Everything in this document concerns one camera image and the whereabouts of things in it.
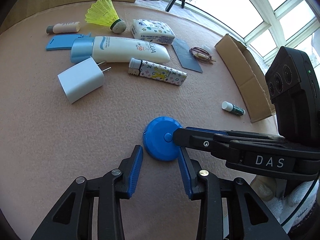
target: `white tissue pack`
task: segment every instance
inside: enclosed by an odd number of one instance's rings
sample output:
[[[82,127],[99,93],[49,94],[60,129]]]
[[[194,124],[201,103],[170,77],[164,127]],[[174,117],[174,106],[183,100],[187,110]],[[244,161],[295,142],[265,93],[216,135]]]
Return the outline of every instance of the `white tissue pack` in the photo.
[[[137,40],[157,44],[172,44],[176,37],[166,23],[142,19],[132,20],[131,32]]]

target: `metal screw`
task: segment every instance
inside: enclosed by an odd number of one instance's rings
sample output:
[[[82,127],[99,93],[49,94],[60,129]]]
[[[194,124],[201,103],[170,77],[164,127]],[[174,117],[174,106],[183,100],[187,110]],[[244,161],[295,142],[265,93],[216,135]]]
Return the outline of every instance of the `metal screw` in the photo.
[[[242,184],[244,184],[244,179],[238,177],[238,178],[236,178],[236,183],[242,185]]]
[[[117,176],[117,175],[119,175],[119,174],[121,173],[121,170],[119,170],[119,169],[114,169],[113,171],[111,171],[111,173],[112,173],[112,175]]]
[[[201,176],[208,176],[208,175],[209,175],[209,171],[201,170],[201,171],[199,171],[199,174],[200,174]]]
[[[84,177],[76,178],[76,183],[78,183],[78,184],[84,183],[84,181],[85,181]]]

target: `brown string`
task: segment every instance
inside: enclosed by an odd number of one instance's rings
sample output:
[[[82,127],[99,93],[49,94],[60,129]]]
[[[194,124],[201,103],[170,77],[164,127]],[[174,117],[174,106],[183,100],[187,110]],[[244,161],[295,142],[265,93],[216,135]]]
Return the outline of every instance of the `brown string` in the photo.
[[[202,63],[208,64],[208,63],[212,62],[212,56],[210,56],[210,54],[204,49],[201,49],[199,47],[194,47],[194,48],[191,48],[189,51],[193,57],[195,57],[198,61],[200,61]],[[201,53],[201,54],[205,55],[207,58],[205,58],[205,59],[199,58],[196,55],[197,53]]]

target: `camera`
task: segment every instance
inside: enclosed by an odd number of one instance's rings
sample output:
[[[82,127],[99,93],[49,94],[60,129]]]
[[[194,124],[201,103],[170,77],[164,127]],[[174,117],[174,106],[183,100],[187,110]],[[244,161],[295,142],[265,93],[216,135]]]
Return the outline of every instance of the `camera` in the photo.
[[[279,134],[305,146],[320,146],[320,89],[308,55],[281,47],[266,73]]]

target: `white bottle cap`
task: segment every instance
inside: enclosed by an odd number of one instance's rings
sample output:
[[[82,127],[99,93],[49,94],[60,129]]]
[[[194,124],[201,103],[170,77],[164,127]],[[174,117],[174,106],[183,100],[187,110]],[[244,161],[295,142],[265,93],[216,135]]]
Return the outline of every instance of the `white bottle cap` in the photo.
[[[104,83],[103,72],[92,57],[68,68],[58,78],[71,104]]]
[[[226,110],[226,111],[231,111],[233,109],[233,104],[227,102],[227,101],[224,101],[222,102],[222,105],[221,105],[222,109],[223,110]]]
[[[142,61],[139,59],[131,58],[130,63],[129,63],[128,73],[132,74],[132,75],[139,76],[141,62]]]

